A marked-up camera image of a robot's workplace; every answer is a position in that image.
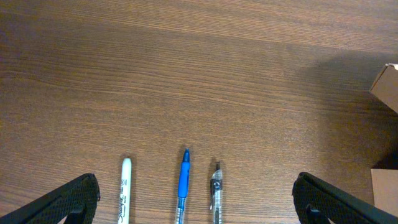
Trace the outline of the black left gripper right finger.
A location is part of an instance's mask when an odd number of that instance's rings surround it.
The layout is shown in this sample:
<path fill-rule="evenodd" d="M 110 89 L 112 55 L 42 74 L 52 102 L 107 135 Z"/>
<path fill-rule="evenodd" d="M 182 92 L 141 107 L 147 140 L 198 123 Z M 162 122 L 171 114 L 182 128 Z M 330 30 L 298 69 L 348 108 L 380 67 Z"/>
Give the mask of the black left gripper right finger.
<path fill-rule="evenodd" d="M 308 172 L 299 173 L 292 195 L 300 223 L 397 224 L 397 217 Z"/>

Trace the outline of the brown cardboard box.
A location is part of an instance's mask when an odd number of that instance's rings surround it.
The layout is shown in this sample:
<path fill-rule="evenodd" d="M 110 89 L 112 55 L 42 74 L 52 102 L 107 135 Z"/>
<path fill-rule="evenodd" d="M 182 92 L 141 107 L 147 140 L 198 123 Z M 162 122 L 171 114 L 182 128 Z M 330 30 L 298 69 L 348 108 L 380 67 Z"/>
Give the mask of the brown cardboard box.
<path fill-rule="evenodd" d="M 370 92 L 397 111 L 397 64 L 387 63 L 377 75 Z M 397 146 L 371 169 L 374 205 L 397 216 Z"/>

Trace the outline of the black clear retractable pen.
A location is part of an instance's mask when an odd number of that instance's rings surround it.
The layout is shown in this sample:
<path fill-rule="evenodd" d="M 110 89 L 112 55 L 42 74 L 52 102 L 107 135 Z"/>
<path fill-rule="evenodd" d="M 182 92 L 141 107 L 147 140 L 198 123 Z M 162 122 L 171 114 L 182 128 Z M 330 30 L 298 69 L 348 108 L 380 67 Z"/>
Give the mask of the black clear retractable pen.
<path fill-rule="evenodd" d="M 223 173 L 220 162 L 216 162 L 215 172 L 210 179 L 210 210 L 212 211 L 212 224 L 223 224 L 222 198 L 223 198 Z"/>

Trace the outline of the blue retractable pen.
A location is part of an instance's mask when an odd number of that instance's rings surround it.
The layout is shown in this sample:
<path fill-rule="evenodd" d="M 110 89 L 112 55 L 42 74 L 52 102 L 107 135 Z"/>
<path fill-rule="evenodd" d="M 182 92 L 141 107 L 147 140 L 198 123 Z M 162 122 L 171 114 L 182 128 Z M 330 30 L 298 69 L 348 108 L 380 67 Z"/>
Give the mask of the blue retractable pen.
<path fill-rule="evenodd" d="M 180 175 L 178 180 L 175 224 L 184 224 L 185 204 L 189 189 L 189 178 L 190 178 L 190 151 L 189 148 L 186 148 L 183 153 L 182 163 L 180 167 Z"/>

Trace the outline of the white Sharpie permanent marker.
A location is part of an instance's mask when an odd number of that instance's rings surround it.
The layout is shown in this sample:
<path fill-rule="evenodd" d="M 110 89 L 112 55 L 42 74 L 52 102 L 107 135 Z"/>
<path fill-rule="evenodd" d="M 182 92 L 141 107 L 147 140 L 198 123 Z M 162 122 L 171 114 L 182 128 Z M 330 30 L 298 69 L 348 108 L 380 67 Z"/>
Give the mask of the white Sharpie permanent marker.
<path fill-rule="evenodd" d="M 118 224 L 129 224 L 132 161 L 125 158 L 121 170 Z"/>

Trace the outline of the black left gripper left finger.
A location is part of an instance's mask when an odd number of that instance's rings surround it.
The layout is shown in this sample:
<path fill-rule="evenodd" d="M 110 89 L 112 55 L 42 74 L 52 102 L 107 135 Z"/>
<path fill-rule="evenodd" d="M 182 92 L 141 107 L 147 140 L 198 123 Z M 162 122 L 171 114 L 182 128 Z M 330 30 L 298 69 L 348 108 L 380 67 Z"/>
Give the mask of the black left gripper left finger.
<path fill-rule="evenodd" d="M 97 178 L 87 173 L 1 217 L 1 223 L 91 224 L 99 200 Z"/>

